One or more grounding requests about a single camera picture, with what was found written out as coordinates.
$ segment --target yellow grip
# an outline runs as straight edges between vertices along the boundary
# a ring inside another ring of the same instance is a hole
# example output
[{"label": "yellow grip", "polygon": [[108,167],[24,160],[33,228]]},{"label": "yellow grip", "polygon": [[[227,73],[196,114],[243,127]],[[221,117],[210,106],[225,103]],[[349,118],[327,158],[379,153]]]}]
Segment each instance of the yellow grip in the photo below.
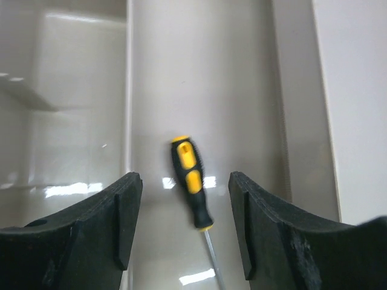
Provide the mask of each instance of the yellow grip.
[{"label": "yellow grip", "polygon": [[184,169],[191,169],[196,165],[194,149],[190,142],[183,142],[177,146],[177,154]]},{"label": "yellow grip", "polygon": [[201,190],[201,177],[197,170],[189,172],[186,176],[188,191],[191,194],[196,194]]},{"label": "yellow grip", "polygon": [[188,138],[189,138],[189,136],[187,136],[187,135],[179,136],[179,137],[173,138],[172,139],[172,143],[175,143],[175,142],[178,142],[178,141],[181,141],[181,140],[185,140],[185,139],[188,139]]}]

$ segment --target beige surface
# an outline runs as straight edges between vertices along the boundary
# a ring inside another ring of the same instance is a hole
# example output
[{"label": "beige surface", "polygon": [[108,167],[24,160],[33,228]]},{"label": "beige surface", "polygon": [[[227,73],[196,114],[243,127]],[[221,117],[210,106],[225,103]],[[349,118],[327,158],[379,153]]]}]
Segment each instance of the beige surface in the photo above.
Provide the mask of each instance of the beige surface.
[{"label": "beige surface", "polygon": [[217,289],[181,278],[211,269],[173,176],[169,142],[189,134],[201,152],[215,219],[210,230],[227,289],[244,280],[229,174],[242,170],[284,193],[278,106],[264,1],[134,1],[132,164],[144,191],[132,249],[133,289]]},{"label": "beige surface", "polygon": [[294,205],[339,220],[312,3],[273,0],[279,79]]},{"label": "beige surface", "polygon": [[387,214],[387,2],[314,4],[342,222]]}]

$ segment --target screwdriver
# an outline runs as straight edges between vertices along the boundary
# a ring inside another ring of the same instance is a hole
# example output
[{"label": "screwdriver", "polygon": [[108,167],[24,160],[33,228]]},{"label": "screwdriver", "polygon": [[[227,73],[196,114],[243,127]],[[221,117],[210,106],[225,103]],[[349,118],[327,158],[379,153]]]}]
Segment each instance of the screwdriver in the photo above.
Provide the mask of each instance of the screwdriver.
[{"label": "screwdriver", "polygon": [[193,224],[206,238],[219,287],[225,290],[208,232],[212,228],[213,220],[207,209],[206,192],[203,187],[204,170],[198,149],[188,136],[180,136],[172,140],[171,153],[178,183],[184,189],[187,203],[192,210]]}]

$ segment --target bin floor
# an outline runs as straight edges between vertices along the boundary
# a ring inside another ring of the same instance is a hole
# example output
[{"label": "bin floor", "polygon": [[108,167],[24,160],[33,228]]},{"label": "bin floor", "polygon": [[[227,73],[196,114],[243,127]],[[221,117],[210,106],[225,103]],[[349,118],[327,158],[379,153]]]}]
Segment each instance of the bin floor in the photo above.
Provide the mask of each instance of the bin floor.
[{"label": "bin floor", "polygon": [[134,1],[132,169],[144,190],[133,289],[217,289],[205,241],[171,180],[169,144],[179,135],[202,155],[227,289],[249,289],[227,183],[240,170],[285,193],[269,15],[265,1]]}]

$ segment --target screwdriver handle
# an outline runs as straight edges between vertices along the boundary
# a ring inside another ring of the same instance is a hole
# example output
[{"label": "screwdriver handle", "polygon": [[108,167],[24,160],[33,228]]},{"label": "screwdriver handle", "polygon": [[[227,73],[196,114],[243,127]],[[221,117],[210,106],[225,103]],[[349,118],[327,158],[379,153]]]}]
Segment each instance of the screwdriver handle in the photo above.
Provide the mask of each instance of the screwdriver handle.
[{"label": "screwdriver handle", "polygon": [[207,209],[203,187],[204,170],[198,150],[188,136],[180,136],[172,140],[171,153],[178,183],[184,188],[193,213],[193,223],[200,231],[209,230],[213,220]]}]

